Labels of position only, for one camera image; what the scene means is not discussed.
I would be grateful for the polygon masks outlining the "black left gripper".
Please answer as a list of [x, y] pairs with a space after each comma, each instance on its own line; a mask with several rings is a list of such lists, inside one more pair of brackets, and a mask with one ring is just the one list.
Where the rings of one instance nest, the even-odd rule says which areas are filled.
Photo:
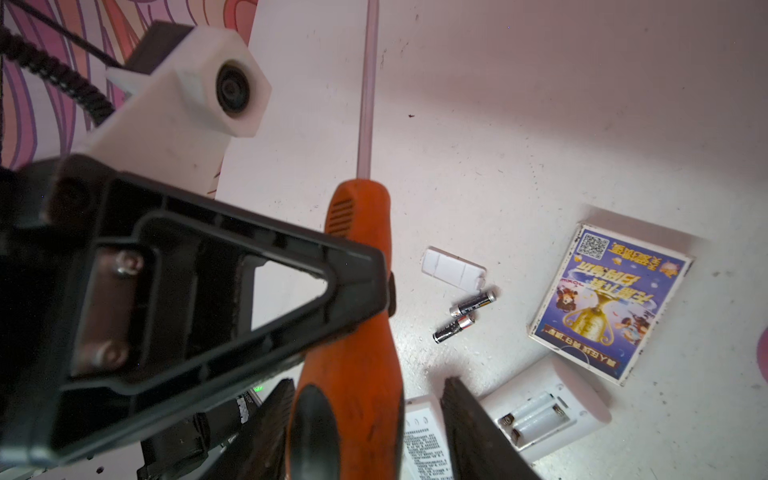
[[164, 429], [137, 478], [191, 474], [261, 406], [229, 399], [351, 326], [334, 296], [373, 293], [376, 256], [82, 155], [3, 169], [2, 463]]

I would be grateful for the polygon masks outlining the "orange handled screwdriver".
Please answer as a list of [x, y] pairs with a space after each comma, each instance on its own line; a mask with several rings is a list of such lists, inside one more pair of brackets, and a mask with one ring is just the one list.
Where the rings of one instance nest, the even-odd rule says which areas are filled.
[[396, 479], [400, 475], [404, 387], [389, 318], [390, 195], [372, 180], [379, 4], [367, 4], [356, 176], [335, 190], [327, 234], [376, 249], [374, 291], [335, 294], [351, 318], [341, 337], [308, 352], [286, 445], [291, 479]]

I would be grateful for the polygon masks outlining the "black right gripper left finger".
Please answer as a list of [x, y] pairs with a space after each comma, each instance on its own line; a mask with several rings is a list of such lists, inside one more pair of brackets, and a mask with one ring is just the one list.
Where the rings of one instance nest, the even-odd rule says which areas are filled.
[[201, 478], [285, 479], [287, 426], [294, 395], [294, 381], [281, 380]]

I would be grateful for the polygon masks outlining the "white remote control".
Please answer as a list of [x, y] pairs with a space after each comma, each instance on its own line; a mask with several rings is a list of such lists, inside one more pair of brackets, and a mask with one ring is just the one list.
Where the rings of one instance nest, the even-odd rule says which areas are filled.
[[566, 361], [549, 355], [480, 400], [512, 447], [529, 463], [607, 426], [612, 415]]

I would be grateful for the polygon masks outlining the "white remote with coloured buttons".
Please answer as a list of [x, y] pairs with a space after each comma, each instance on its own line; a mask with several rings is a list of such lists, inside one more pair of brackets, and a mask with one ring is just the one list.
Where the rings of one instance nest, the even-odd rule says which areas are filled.
[[450, 480], [453, 470], [439, 400], [406, 401], [401, 479]]

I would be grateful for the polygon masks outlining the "white battery cover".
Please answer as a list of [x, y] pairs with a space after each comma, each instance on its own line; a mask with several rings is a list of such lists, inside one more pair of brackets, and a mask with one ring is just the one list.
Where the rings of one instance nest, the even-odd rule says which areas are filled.
[[485, 286], [487, 270], [473, 262], [434, 247], [422, 257], [423, 274], [462, 291], [479, 292]]

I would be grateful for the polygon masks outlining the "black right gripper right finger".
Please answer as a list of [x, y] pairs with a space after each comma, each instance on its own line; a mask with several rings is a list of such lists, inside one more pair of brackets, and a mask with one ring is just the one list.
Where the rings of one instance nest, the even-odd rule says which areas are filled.
[[440, 405], [454, 479], [539, 478], [459, 377], [445, 380]]

